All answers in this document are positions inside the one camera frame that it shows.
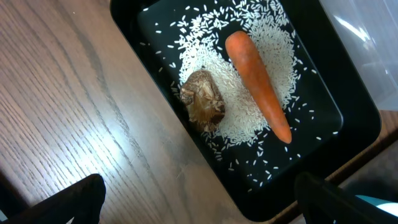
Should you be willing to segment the white rice pile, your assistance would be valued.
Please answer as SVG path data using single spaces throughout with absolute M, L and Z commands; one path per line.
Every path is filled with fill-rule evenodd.
M 246 190 L 263 189 L 338 133 L 342 117 L 277 0 L 159 1 L 137 22 L 170 72 L 172 94 L 197 70 L 208 70 L 226 113 L 218 129 L 202 133 L 226 172 Z M 247 32 L 266 64 L 292 142 L 275 136 L 226 54 L 224 40 Z

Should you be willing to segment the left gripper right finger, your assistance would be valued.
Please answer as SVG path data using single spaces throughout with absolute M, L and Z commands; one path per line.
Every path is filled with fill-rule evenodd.
M 295 179 L 295 198 L 307 223 L 389 224 L 397 217 L 341 188 L 304 172 Z

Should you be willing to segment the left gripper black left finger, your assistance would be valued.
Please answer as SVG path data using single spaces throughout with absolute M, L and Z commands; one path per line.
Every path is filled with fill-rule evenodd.
M 1 176 L 1 211 L 4 223 L 93 223 L 100 222 L 106 187 L 99 174 L 91 174 L 33 207 L 20 198 Z

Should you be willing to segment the brown mushroom piece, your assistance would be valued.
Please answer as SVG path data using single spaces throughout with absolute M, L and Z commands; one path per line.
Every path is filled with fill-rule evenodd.
M 180 90 L 189 122 L 199 132 L 218 129 L 225 116 L 225 102 L 208 70 L 193 72 Z

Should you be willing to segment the light blue bowl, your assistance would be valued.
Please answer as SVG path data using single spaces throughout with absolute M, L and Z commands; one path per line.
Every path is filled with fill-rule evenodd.
M 357 197 L 387 213 L 390 213 L 391 215 L 398 217 L 398 203 L 396 202 L 390 202 L 365 195 L 357 195 Z

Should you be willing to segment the orange carrot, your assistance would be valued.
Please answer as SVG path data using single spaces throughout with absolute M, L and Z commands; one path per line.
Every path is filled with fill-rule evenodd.
M 266 66 L 250 36 L 243 31 L 236 31 L 227 37 L 225 47 L 228 57 L 271 130 L 282 142 L 290 144 L 290 126 L 279 104 Z

